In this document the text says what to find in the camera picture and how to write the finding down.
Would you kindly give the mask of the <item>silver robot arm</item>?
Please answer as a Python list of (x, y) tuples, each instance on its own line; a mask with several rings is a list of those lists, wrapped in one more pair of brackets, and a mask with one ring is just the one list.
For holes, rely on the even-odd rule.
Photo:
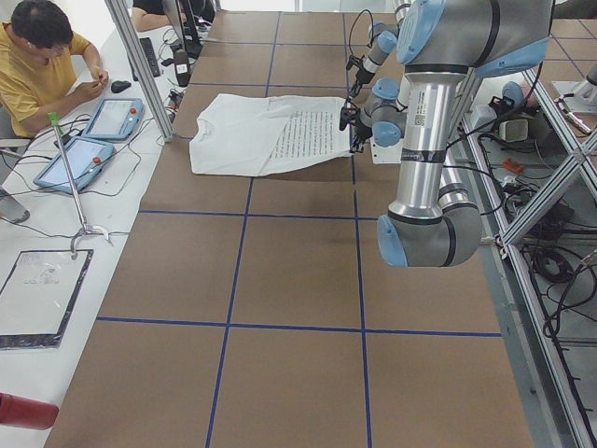
[(481, 239), (481, 217), (451, 167), (449, 140), (488, 77), (519, 73), (547, 52), (550, 1), (398, 1), (396, 24), (372, 25), (372, 46), (340, 125), (354, 128), (354, 150), (367, 140), (401, 145), (396, 198), (377, 222), (378, 246), (396, 267), (445, 267), (468, 260)]
[(357, 57), (354, 55), (352, 48), (349, 48), (350, 55), (346, 63), (346, 71), (349, 72), (352, 68), (356, 68), (354, 83), (348, 93), (350, 99), (356, 98), (361, 89), (371, 82), (388, 56), (396, 49), (400, 28), (411, 4), (412, 1), (393, 2), (396, 17), (395, 24), (374, 21), (372, 13), (368, 9), (359, 13), (359, 15), (367, 13), (371, 19), (368, 28), (369, 51), (367, 54)]

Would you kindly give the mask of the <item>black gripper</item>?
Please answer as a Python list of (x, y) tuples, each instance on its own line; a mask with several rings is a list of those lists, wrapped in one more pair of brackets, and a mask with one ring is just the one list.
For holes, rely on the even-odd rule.
[(357, 96), (362, 87), (367, 85), (373, 78), (373, 73), (370, 71), (370, 63), (367, 57), (356, 57), (350, 55), (346, 63), (346, 72), (349, 73), (353, 68), (356, 69), (354, 74), (354, 82), (349, 89), (350, 96)]
[(340, 109), (340, 130), (345, 131), (350, 126), (353, 131), (351, 153), (362, 153), (365, 143), (372, 136), (371, 128), (361, 119), (361, 112), (362, 110), (355, 105), (344, 105)]

